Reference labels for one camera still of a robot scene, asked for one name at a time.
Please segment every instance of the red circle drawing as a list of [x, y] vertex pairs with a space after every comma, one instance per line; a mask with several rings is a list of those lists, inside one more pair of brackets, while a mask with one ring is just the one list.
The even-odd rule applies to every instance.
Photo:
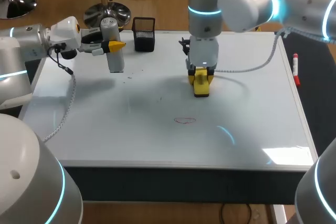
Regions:
[[196, 122], [196, 119], [194, 118], [174, 118], [174, 121], [176, 123], [189, 124], [189, 123]]

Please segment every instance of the glowing blue light ring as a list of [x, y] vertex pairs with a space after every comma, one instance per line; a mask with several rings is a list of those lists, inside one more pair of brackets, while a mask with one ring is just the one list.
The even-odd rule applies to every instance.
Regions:
[[280, 6], [279, 6], [278, 0], [272, 0], [272, 14], [267, 20], [267, 22], [269, 22], [273, 17], [279, 14], [279, 9], [280, 9]]
[[329, 36], [327, 35], [327, 21], [328, 21], [328, 18], [329, 18], [331, 8], [334, 5], [335, 1], [336, 0], [331, 0], [330, 1], [329, 5], [327, 7], [326, 13], [324, 14], [323, 23], [322, 23], [322, 34], [323, 34], [325, 39], [329, 39]]
[[13, 31], [14, 31], [14, 27], [12, 27], [12, 28], [10, 29], [10, 32], [9, 32], [9, 36], [10, 36], [10, 37], [13, 36]]
[[217, 10], [215, 12], [199, 12], [197, 10], [194, 10], [194, 9], [190, 8], [190, 6], [188, 6], [188, 9], [193, 13], [201, 14], [201, 15], [215, 15], [215, 14], [218, 14], [218, 13], [222, 12], [221, 10]]
[[3, 74], [0, 76], [0, 79], [2, 78], [7, 78], [7, 77], [11, 77], [11, 76], [17, 76], [19, 74], [23, 74], [23, 73], [27, 73], [27, 70], [24, 71], [20, 71], [20, 72], [15, 72], [15, 73], [7, 73], [7, 74]]
[[336, 220], [336, 214], [334, 213], [334, 211], [331, 209], [331, 207], [328, 205], [326, 199], [324, 198], [324, 196], [321, 192], [321, 189], [320, 189], [319, 181], [317, 179], [317, 169], [318, 169], [318, 166], [319, 166], [319, 162], [320, 162], [320, 159], [317, 160], [317, 163], [316, 163], [316, 166], [315, 166], [315, 174], [314, 174], [316, 190], [317, 190], [317, 193], [318, 193], [318, 195], [319, 195], [319, 197], [322, 201], [322, 204], [324, 205], [324, 207], [326, 208], [328, 213], [334, 218], [334, 220]]
[[58, 160], [57, 160], [57, 162], [59, 164], [59, 167], [61, 167], [61, 171], [62, 171], [62, 192], [61, 192], [61, 195], [59, 196], [59, 200], [57, 202], [57, 205], [56, 205], [53, 213], [50, 215], [49, 219], [46, 221], [45, 224], [49, 224], [53, 220], [55, 214], [58, 211], [59, 206], [61, 205], [61, 202], [62, 202], [63, 196], [64, 196], [64, 190], [65, 190], [65, 175], [64, 175], [64, 170], [63, 170], [63, 167], [61, 166], [60, 162]]
[[217, 126], [217, 127], [220, 128], [221, 130], [223, 130], [231, 138], [231, 142], [232, 142], [233, 145], [236, 145], [235, 139], [233, 138], [233, 136], [231, 135], [231, 133], [227, 129], [225, 129], [222, 126]]

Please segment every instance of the floor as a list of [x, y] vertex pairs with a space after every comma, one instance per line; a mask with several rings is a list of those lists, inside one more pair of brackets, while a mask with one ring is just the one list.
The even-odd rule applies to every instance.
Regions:
[[[155, 17], [157, 30], [188, 30], [188, 0], [114, 0], [127, 5], [132, 16]], [[80, 26], [84, 27], [82, 15], [84, 11], [100, 0], [38, 0], [36, 10], [25, 17], [13, 20], [0, 20], [0, 29], [13, 26], [42, 23], [50, 27], [52, 24], [75, 16]], [[277, 24], [262, 25], [263, 31], [279, 29]], [[336, 47], [329, 47], [336, 59]], [[272, 223], [268, 206], [251, 205], [252, 219], [250, 224]], [[186, 203], [85, 203], [83, 223], [219, 223], [220, 204], [186, 204]], [[286, 214], [294, 213], [293, 206], [286, 206]], [[228, 204], [224, 208], [226, 224], [246, 223], [248, 210], [245, 205]]]

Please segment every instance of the office chair base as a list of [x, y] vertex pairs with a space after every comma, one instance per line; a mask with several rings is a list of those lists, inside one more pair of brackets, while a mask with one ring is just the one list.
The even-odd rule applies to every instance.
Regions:
[[0, 0], [0, 19], [19, 18], [34, 10], [36, 0]]
[[87, 27], [99, 27], [101, 20], [107, 17], [115, 18], [119, 26], [124, 26], [131, 21], [131, 11], [120, 3], [109, 2], [106, 6], [100, 3], [87, 9], [83, 18]]

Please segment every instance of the white cable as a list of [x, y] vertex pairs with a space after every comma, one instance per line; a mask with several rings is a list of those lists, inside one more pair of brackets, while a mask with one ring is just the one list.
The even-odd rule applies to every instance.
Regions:
[[46, 143], [47, 141], [49, 141], [57, 132], [59, 132], [59, 130], [63, 127], [65, 121], [67, 120], [67, 117], [70, 113], [70, 110], [71, 110], [71, 107], [75, 101], [75, 96], [76, 96], [76, 87], [77, 87], [77, 84], [76, 84], [76, 77], [74, 74], [71, 75], [71, 79], [72, 79], [72, 92], [71, 92], [71, 98], [70, 98], [70, 102], [69, 102], [69, 105], [68, 105], [68, 108], [67, 110], [65, 111], [65, 114], [61, 120], [61, 122], [59, 123], [58, 127], [47, 137], [45, 137], [43, 139], [43, 142]]
[[288, 30], [287, 28], [282, 28], [282, 29], [280, 29], [277, 32], [277, 34], [276, 34], [276, 36], [274, 38], [271, 54], [268, 57], [268, 59], [263, 64], [261, 64], [260, 66], [254, 67], [254, 68], [249, 68], [249, 69], [243, 69], [243, 70], [222, 70], [222, 69], [216, 69], [215, 72], [220, 72], [220, 73], [244, 73], [244, 72], [251, 72], [251, 71], [263, 68], [264, 66], [266, 66], [267, 64], [270, 63], [270, 61], [273, 58], [273, 55], [275, 53], [275, 49], [277, 48], [277, 42], [278, 42], [279, 37], [281, 36], [282, 33], [286, 32], [287, 30]]
[[317, 36], [317, 35], [312, 35], [312, 34], [309, 34], [307, 32], [300, 31], [300, 30], [295, 29], [293, 27], [286, 27], [286, 28], [280, 29], [277, 32], [277, 34], [276, 34], [276, 36], [274, 38], [271, 54], [269, 55], [268, 59], [263, 64], [261, 64], [260, 66], [254, 67], [254, 68], [249, 68], [249, 69], [243, 69], [243, 70], [222, 70], [222, 69], [216, 69], [215, 72], [219, 72], [219, 73], [245, 73], [245, 72], [251, 72], [251, 71], [255, 71], [255, 70], [258, 70], [260, 68], [263, 68], [264, 66], [266, 66], [267, 64], [269, 64], [270, 61], [271, 61], [271, 59], [273, 58], [275, 50], [277, 48], [278, 39], [281, 36], [281, 34], [285, 33], [287, 35], [287, 34], [289, 34], [291, 32], [303, 35], [303, 36], [305, 36], [305, 37], [307, 37], [309, 39], [313, 39], [313, 40], [316, 40], [316, 41], [320, 41], [320, 42], [324, 42], [324, 43], [330, 43], [330, 44], [336, 44], [336, 40], [325, 39], [325, 38]]

